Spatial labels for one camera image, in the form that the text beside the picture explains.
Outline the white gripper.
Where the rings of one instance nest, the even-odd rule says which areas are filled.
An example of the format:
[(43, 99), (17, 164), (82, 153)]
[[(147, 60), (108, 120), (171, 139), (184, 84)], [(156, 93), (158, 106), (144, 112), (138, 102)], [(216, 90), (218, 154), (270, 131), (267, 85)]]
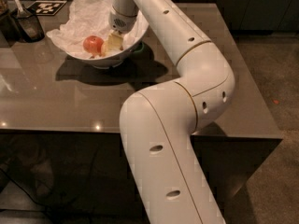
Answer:
[(123, 50), (123, 36), (122, 33), (129, 33), (136, 22), (136, 17), (127, 17), (118, 13), (114, 8), (110, 10), (108, 23), (110, 27), (115, 30), (111, 32), (107, 39), (107, 48), (109, 50)]

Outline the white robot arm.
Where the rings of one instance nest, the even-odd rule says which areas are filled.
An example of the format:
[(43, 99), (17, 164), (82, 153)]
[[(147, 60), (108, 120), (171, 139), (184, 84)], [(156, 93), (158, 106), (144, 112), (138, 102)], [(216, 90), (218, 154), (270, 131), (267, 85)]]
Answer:
[(113, 0), (109, 22), (127, 32), (137, 14), (178, 70), (178, 78), (132, 94), (120, 112), (121, 140), (150, 224), (226, 224), (190, 136), (227, 108), (233, 70), (171, 0)]

